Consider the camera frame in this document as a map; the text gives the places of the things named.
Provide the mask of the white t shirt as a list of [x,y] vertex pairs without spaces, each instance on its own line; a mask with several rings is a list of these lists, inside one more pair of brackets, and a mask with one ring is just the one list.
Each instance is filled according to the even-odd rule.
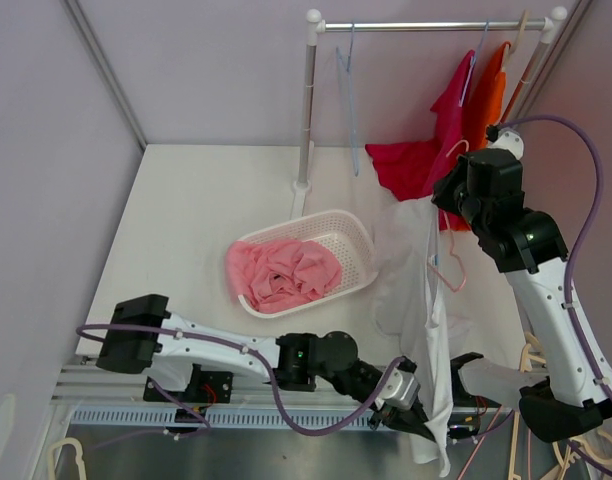
[[379,271],[371,314],[377,328],[396,336],[402,355],[417,364],[419,399],[429,440],[410,437],[417,464],[438,463],[439,476],[451,470],[448,421],[453,411],[449,323],[445,283],[430,264],[440,251],[439,210],[429,197],[389,206],[374,227]]

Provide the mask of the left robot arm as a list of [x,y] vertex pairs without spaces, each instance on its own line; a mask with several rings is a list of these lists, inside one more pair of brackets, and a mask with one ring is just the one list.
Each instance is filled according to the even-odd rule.
[[[326,436],[370,412],[373,429],[385,426],[433,440],[418,399],[416,365],[410,359],[398,357],[379,369],[361,360],[356,341],[342,331],[246,337],[187,320],[170,312],[167,303],[167,297],[158,294],[134,298],[118,303],[109,323],[84,326],[82,336],[104,334],[97,367],[146,374],[161,394],[180,401],[200,392],[202,379],[195,367],[217,367],[269,385],[282,420],[301,435]],[[308,429],[290,417],[281,394],[311,393],[319,379],[359,406],[332,426]]]

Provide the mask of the beige wooden hanger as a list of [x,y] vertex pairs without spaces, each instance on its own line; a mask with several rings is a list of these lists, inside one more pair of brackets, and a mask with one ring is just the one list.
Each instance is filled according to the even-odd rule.
[[[510,64],[510,61],[512,59],[512,57],[514,56],[515,52],[517,51],[519,45],[522,42],[522,39],[524,37],[524,33],[526,31],[526,25],[528,23],[529,17],[530,17],[530,13],[531,11],[529,9],[524,9],[522,16],[520,17],[520,20],[518,22],[518,30],[517,30],[517,34],[515,36],[515,39],[513,41],[510,42],[510,45],[506,48],[505,53],[502,57],[502,66],[501,66],[501,70],[503,72],[506,71],[506,67]],[[516,101],[516,97],[518,96],[517,91],[514,91],[513,94],[511,95],[510,99],[507,102],[507,105],[505,107],[505,110],[503,112],[503,114],[500,117],[501,121],[506,121],[507,118],[509,117],[512,107]]]

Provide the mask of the orange t shirt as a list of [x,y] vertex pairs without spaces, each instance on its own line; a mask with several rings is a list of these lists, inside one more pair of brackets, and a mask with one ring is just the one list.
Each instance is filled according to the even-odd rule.
[[463,138],[471,151],[486,147],[486,129],[500,119],[506,89],[505,61],[510,49],[510,42],[497,48],[464,108]]

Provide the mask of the light blue wire hanger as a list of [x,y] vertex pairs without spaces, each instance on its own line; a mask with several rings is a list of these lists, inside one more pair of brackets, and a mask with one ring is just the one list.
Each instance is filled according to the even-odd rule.
[[360,174],[359,142],[357,134],[357,116],[353,92],[352,57],[355,39],[355,24],[351,24],[348,49],[336,48],[337,81],[340,94],[340,104],[345,116],[348,145],[351,150],[353,175]]

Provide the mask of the lavender blue wire hanger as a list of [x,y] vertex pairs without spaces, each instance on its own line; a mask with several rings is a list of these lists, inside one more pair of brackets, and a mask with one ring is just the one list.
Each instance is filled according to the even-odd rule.
[[482,48],[485,44],[486,41],[486,37],[488,35],[489,29],[490,29],[490,23],[491,21],[489,19],[486,20],[485,24],[484,24],[484,28],[482,30],[482,35],[480,37],[480,41],[476,47],[476,49],[474,50],[474,53],[470,59],[470,64],[469,64],[469,69],[463,84],[463,89],[462,89],[462,93],[461,93],[461,97],[459,99],[459,107],[463,107],[467,97],[468,97],[468,92],[469,92],[469,88],[470,88],[470,83],[475,71],[475,67],[477,65],[477,61],[478,58],[480,56],[480,53],[482,51]]

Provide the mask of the magenta t shirt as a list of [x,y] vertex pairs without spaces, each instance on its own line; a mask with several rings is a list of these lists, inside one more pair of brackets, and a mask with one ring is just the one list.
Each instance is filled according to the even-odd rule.
[[453,147],[463,138],[464,103],[470,90],[474,57],[473,50],[465,54],[431,106],[435,126],[430,139],[365,146],[380,186],[389,190],[396,200],[403,202],[430,196],[435,182],[454,167],[456,153]]

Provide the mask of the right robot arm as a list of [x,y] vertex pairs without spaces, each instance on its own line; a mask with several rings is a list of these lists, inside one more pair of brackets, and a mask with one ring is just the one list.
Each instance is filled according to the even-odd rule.
[[608,365],[572,286],[572,257],[554,219],[524,205],[523,167],[513,153],[487,148],[459,156],[433,188],[432,202],[462,217],[493,259],[542,346],[545,370],[521,373],[478,353],[451,362],[441,392],[452,404],[481,396],[518,411],[551,443],[612,418]]

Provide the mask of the light pink t shirt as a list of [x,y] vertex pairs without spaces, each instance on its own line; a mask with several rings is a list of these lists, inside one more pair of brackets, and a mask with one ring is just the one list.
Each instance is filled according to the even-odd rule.
[[296,239],[237,241],[227,251],[225,268],[233,293],[261,314],[318,301],[341,284],[343,274],[326,247]]

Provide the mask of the pink wire hanger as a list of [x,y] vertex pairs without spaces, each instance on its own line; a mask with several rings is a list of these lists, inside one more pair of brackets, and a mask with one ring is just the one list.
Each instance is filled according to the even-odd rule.
[[442,213],[442,217],[444,219],[445,225],[446,225],[446,232],[448,233],[448,238],[449,238],[449,256],[452,257],[457,262],[457,265],[459,267],[459,271],[461,273],[461,281],[457,285],[452,284],[441,273],[441,270],[439,269],[439,257],[437,255],[431,257],[427,261],[427,267],[439,278],[439,280],[452,293],[458,293],[458,292],[460,292],[465,287],[465,285],[467,283],[467,272],[466,272],[465,265],[463,263],[463,260],[462,260],[461,256],[455,251],[455,248],[456,248],[455,234],[454,234],[454,231],[452,230],[452,228],[450,226],[450,219],[448,217],[448,214],[445,211],[441,211],[441,213]]

